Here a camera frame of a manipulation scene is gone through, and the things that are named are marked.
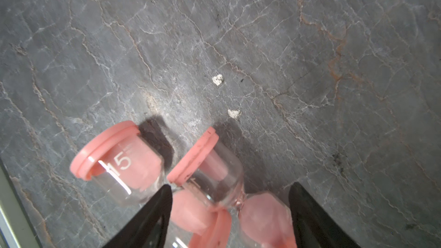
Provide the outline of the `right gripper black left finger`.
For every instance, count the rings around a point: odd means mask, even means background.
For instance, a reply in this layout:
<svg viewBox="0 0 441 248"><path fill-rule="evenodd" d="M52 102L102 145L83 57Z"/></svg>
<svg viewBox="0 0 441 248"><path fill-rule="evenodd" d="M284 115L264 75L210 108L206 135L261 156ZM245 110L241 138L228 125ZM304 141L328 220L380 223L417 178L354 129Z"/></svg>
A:
<svg viewBox="0 0 441 248"><path fill-rule="evenodd" d="M104 248L163 248L172 210L172 188L162 186Z"/></svg>

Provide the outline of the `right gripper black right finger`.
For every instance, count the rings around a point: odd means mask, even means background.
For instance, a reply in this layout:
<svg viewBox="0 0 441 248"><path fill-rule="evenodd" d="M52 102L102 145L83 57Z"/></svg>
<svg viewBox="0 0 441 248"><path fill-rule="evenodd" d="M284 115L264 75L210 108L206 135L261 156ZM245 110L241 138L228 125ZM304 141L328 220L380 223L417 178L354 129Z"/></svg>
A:
<svg viewBox="0 0 441 248"><path fill-rule="evenodd" d="M360 248L299 182L291 185L288 201L297 247Z"/></svg>

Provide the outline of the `pink hourglass number 15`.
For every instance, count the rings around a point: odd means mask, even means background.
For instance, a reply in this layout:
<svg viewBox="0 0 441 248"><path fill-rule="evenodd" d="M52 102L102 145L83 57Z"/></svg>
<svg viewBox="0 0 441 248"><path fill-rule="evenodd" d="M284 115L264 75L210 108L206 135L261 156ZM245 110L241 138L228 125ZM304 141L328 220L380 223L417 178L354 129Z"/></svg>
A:
<svg viewBox="0 0 441 248"><path fill-rule="evenodd" d="M142 204L165 185L164 159L141 136L132 121L120 122L91 140L75 156L72 174L94 180L121 205ZM191 248L224 248L232 219L225 210L212 210L183 188L172 194L171 221L192 233Z"/></svg>

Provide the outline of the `pink hourglass pair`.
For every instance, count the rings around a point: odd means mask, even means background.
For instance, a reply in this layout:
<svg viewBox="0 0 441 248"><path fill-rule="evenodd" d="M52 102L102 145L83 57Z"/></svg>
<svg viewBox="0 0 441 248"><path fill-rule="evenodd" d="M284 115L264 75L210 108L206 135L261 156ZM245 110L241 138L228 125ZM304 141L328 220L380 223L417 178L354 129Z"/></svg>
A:
<svg viewBox="0 0 441 248"><path fill-rule="evenodd" d="M168 174L179 187L171 221L192 233L189 248L225 248L232 231L231 211L250 248L295 248L291 210L271 192L247 194L238 157L209 127Z"/></svg>

